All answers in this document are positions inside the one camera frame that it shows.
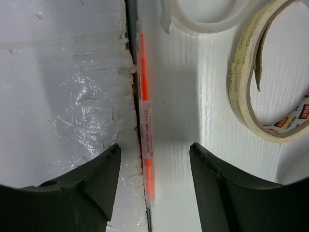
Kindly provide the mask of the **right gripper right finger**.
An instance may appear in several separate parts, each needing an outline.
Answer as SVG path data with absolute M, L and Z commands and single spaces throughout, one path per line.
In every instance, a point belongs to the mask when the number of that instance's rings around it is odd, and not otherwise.
M 309 179 L 282 185 L 249 174 L 199 143 L 190 164 L 204 232 L 307 232 Z

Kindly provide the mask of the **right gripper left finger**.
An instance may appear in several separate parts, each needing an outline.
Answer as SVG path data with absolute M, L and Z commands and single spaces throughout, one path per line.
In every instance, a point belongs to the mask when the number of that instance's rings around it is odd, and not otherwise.
M 113 144 L 91 161 L 34 187 L 0 187 L 2 232 L 104 232 L 121 164 Z

